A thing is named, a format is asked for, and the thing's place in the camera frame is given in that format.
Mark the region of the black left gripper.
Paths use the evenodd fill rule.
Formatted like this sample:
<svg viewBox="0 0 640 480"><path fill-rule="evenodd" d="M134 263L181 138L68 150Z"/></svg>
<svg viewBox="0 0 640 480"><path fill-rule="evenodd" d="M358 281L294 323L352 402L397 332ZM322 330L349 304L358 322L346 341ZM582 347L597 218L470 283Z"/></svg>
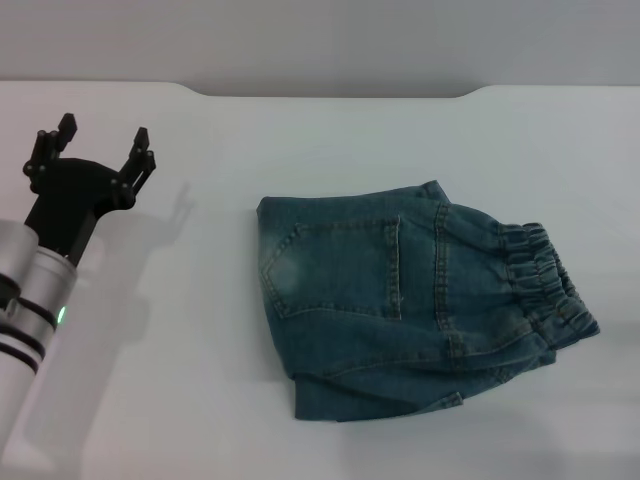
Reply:
<svg viewBox="0 0 640 480"><path fill-rule="evenodd" d="M39 130L31 157L23 166L37 195L25 225L38 245L78 263L101 217L128 210L156 169L148 130L140 127L128 159L116 171L97 162L59 159L77 132L75 116L63 115L58 128Z"/></svg>

